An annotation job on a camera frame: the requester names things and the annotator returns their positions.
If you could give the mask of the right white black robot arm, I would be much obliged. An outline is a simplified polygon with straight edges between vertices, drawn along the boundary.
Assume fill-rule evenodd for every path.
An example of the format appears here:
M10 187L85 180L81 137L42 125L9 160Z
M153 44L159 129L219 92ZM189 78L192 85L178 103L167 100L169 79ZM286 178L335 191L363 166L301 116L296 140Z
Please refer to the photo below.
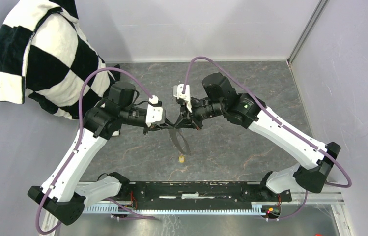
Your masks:
M232 124L257 133L297 160L297 164L281 171L271 171L262 179L259 194L271 201L285 190L301 187L312 193L321 193L334 165L329 159L337 158L341 148L335 142L325 144L293 127L260 99L248 93L237 93L222 73L213 73L202 80L206 98L190 96L188 85L173 88L173 96L180 104L180 115L175 127L202 129L203 120L223 116Z

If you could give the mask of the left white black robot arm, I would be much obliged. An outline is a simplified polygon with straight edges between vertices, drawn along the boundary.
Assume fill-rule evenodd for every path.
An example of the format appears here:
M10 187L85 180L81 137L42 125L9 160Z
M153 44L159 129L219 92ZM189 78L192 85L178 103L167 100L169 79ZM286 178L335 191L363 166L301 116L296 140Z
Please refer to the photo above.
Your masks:
M41 186L32 186L28 191L28 196L59 222L71 225L85 208L106 198L125 200L129 196L128 181L113 175L83 188L77 185L91 160L122 125L142 127L147 133L167 123L157 96L148 99L146 108L139 108L135 104L138 95L129 82L113 84L109 95L86 112L71 150L52 175Z

